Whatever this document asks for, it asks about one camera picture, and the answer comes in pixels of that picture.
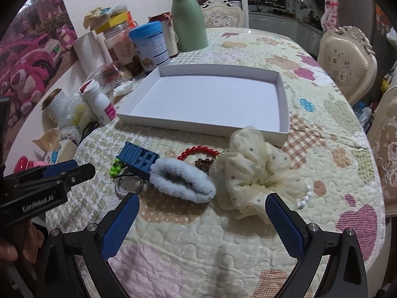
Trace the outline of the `person's left hand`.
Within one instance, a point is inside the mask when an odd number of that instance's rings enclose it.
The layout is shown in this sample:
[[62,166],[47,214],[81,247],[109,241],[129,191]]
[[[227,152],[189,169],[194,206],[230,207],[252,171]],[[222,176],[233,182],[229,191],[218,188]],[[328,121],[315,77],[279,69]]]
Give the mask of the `person's left hand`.
[[19,254],[22,254],[28,262],[35,264],[43,242],[43,233],[30,219],[22,227],[22,230],[17,230],[12,237],[1,236],[1,260],[15,262]]

